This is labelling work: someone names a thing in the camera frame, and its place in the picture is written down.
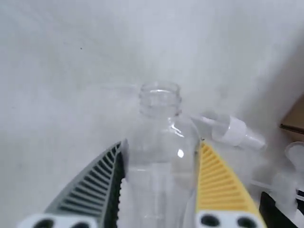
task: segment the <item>bottle mouth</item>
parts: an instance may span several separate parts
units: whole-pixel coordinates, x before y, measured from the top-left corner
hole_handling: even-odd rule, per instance
[[[180,86],[173,82],[156,81],[143,84],[139,95],[141,112],[150,115],[179,114],[180,90]]]
[[[181,103],[180,90],[176,83],[156,81],[143,84],[139,98],[149,106],[176,106]]]

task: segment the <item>brown cardboard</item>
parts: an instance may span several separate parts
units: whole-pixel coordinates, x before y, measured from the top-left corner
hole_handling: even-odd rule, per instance
[[[280,128],[293,140],[304,142],[304,95],[297,100],[281,121]]]

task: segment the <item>screw hole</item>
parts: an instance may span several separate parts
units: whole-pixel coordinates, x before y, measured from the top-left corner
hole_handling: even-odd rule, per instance
[[[256,228],[257,225],[255,223],[254,220],[247,218],[247,217],[241,217],[237,220],[237,224],[240,227],[244,227],[244,228]]]
[[[54,221],[51,219],[43,219],[41,221],[39,221],[34,228],[52,228],[54,225]]]
[[[87,224],[86,222],[78,222],[71,228],[90,228],[90,225]]]
[[[200,222],[203,225],[206,225],[208,227],[217,227],[219,226],[219,220],[217,217],[213,216],[213,215],[204,215],[203,217],[201,217]]]

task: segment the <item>bottle body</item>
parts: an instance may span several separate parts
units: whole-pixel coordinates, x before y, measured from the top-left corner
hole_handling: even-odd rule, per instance
[[[144,85],[140,115],[129,136],[127,179],[138,227],[178,227],[194,181],[194,152],[199,136],[181,115],[179,87]]]

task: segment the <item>white plastic cap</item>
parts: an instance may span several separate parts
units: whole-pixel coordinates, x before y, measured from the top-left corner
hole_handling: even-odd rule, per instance
[[[285,154],[297,171],[304,172],[304,142],[289,144],[285,149]]]
[[[215,141],[256,151],[266,148],[266,140],[261,134],[231,115],[215,115],[212,119],[202,116],[199,119],[212,126],[212,139]]]
[[[246,124],[230,115],[219,115],[212,128],[212,138],[216,141],[238,146],[246,135]]]

